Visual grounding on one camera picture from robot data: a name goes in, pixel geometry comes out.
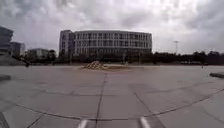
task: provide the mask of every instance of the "cloudy sky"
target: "cloudy sky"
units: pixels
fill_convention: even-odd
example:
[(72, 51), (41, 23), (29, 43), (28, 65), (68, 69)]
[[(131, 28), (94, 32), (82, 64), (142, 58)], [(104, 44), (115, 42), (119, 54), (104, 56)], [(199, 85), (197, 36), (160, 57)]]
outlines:
[(27, 48), (58, 50), (64, 29), (149, 32), (153, 51), (224, 52), (224, 0), (0, 0), (0, 25)]

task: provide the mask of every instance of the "lamp post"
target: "lamp post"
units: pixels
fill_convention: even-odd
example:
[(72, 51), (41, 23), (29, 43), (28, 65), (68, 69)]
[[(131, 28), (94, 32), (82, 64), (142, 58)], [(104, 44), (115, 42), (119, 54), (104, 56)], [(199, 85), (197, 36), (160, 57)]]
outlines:
[(174, 43), (176, 44), (176, 55), (178, 54), (178, 44), (180, 43), (179, 41), (174, 41)]

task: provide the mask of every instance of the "multi-story building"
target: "multi-story building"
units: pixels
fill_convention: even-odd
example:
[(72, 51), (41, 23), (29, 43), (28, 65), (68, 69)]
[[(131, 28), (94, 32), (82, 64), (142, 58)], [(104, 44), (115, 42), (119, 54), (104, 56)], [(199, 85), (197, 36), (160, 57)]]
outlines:
[(152, 35), (129, 31), (76, 31), (64, 30), (60, 33), (59, 53), (68, 57), (84, 55), (128, 53), (150, 53)]
[(10, 43), (10, 55), (19, 57), (25, 54), (25, 44), (19, 42)]
[(32, 59), (46, 59), (48, 57), (48, 50), (43, 48), (30, 49), (27, 56)]
[(9, 54), (13, 31), (0, 26), (0, 54)]

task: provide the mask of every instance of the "white building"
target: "white building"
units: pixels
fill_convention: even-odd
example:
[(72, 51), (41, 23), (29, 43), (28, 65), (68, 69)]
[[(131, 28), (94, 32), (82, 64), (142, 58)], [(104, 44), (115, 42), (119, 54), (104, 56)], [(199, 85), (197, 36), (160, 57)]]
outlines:
[(48, 50), (43, 48), (35, 48), (28, 50), (27, 54), (33, 59), (46, 59), (48, 56)]
[(60, 33), (59, 53), (74, 56), (118, 54), (129, 52), (150, 53), (152, 35), (150, 33), (129, 31), (76, 31), (64, 30)]

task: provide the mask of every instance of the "plaza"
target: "plaza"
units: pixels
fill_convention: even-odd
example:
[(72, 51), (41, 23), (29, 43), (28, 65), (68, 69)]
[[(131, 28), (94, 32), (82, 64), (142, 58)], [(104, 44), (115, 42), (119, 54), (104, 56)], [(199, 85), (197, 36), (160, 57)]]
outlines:
[(0, 67), (0, 128), (223, 128), (224, 67)]

